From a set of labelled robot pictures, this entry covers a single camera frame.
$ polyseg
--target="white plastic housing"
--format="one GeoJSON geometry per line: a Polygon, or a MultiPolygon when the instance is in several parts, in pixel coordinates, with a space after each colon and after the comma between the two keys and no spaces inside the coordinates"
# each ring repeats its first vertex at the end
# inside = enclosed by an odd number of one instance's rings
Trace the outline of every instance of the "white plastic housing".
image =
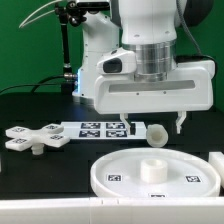
{"type": "Polygon", "coordinates": [[[178,64],[166,81],[158,83],[143,85],[125,75],[101,76],[95,83],[94,106],[100,114],[208,110],[213,104],[214,73],[213,61],[201,61],[178,64]]]}
{"type": "Polygon", "coordinates": [[[122,43],[157,44],[176,39],[176,0],[120,0],[122,43]]]}
{"type": "Polygon", "coordinates": [[[100,74],[96,65],[102,55],[119,47],[119,28],[101,12],[87,13],[87,21],[82,24],[84,52],[82,67],[78,71],[78,89],[73,96],[94,98],[94,84],[100,74]]]}

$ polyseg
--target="white cross-shaped object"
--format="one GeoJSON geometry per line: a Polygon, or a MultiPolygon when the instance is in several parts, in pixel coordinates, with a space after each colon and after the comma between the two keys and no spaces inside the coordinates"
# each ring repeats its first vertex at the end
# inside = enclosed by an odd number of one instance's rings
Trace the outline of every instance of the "white cross-shaped object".
{"type": "Polygon", "coordinates": [[[31,147],[34,155],[41,155],[44,145],[59,148],[70,141],[69,137],[59,135],[63,130],[64,127],[57,124],[49,124],[40,130],[17,126],[6,130],[6,136],[13,139],[6,142],[5,146],[19,152],[31,147]]]}

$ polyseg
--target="white cylinder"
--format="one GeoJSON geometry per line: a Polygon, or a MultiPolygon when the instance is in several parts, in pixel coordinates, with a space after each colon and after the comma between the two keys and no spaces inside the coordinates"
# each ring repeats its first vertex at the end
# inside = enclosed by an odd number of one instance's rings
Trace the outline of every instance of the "white cylinder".
{"type": "Polygon", "coordinates": [[[141,179],[148,184],[160,184],[167,180],[168,165],[165,160],[146,159],[141,162],[141,179]]]}
{"type": "Polygon", "coordinates": [[[119,0],[122,43],[145,45],[176,39],[176,0],[119,0]]]}
{"type": "Polygon", "coordinates": [[[168,133],[162,125],[149,125],[146,140],[154,148],[162,148],[168,142],[168,133]]]}

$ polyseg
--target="white cylindrical cap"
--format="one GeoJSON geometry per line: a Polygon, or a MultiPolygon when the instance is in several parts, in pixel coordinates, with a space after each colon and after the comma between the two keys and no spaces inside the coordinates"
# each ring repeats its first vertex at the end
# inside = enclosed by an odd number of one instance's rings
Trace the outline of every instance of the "white cylindrical cap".
{"type": "Polygon", "coordinates": [[[168,133],[162,125],[149,125],[146,140],[153,148],[162,148],[168,142],[168,133]]]}
{"type": "Polygon", "coordinates": [[[141,161],[141,179],[148,184],[160,184],[167,180],[168,164],[160,159],[141,161]]]}

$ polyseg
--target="cable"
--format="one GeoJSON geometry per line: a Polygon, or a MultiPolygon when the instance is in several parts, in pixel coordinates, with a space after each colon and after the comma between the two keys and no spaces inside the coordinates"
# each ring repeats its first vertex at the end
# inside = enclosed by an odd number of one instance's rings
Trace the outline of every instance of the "cable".
{"type": "Polygon", "coordinates": [[[188,26],[187,26],[187,24],[185,22],[185,19],[184,19],[184,16],[183,16],[183,12],[182,12],[182,9],[181,9],[181,5],[180,5],[180,0],[176,0],[176,4],[177,4],[178,15],[180,17],[180,21],[181,21],[181,24],[183,26],[183,29],[184,29],[186,35],[189,37],[190,41],[195,46],[198,55],[202,55],[202,51],[201,51],[201,48],[200,48],[199,44],[197,43],[197,41],[195,40],[195,38],[191,34],[191,31],[189,30],[189,28],[188,28],[188,26]]]}
{"type": "Polygon", "coordinates": [[[32,20],[30,20],[30,21],[24,23],[23,26],[20,27],[20,28],[23,28],[23,27],[25,27],[25,26],[27,26],[27,25],[29,25],[29,24],[31,24],[31,23],[37,21],[38,19],[40,19],[40,18],[42,18],[42,17],[44,17],[44,16],[49,15],[49,14],[51,14],[51,13],[54,13],[54,10],[51,10],[51,11],[49,11],[49,12],[46,12],[46,13],[44,13],[44,14],[42,14],[42,15],[36,17],[35,19],[32,19],[32,20]]]}
{"type": "Polygon", "coordinates": [[[36,11],[34,11],[33,13],[31,13],[19,26],[19,28],[22,28],[26,25],[27,21],[32,17],[34,16],[36,13],[38,13],[39,11],[41,11],[42,9],[46,8],[47,6],[49,5],[52,5],[52,4],[55,4],[57,2],[62,2],[63,0],[54,0],[52,2],[49,2],[43,6],[41,6],[40,8],[38,8],[36,11]]]}
{"type": "Polygon", "coordinates": [[[50,76],[48,78],[42,79],[41,81],[38,82],[37,85],[35,85],[33,87],[33,89],[31,90],[31,93],[34,93],[40,87],[40,84],[45,83],[45,82],[50,81],[50,80],[53,80],[53,79],[60,79],[60,78],[64,78],[64,76],[63,75],[50,76]]]}
{"type": "Polygon", "coordinates": [[[16,85],[16,86],[9,86],[5,89],[0,90],[0,94],[2,94],[3,92],[10,90],[10,89],[14,89],[14,88],[21,88],[21,87],[31,87],[31,86],[57,86],[57,85],[61,85],[62,83],[47,83],[47,84],[24,84],[24,85],[16,85]]]}

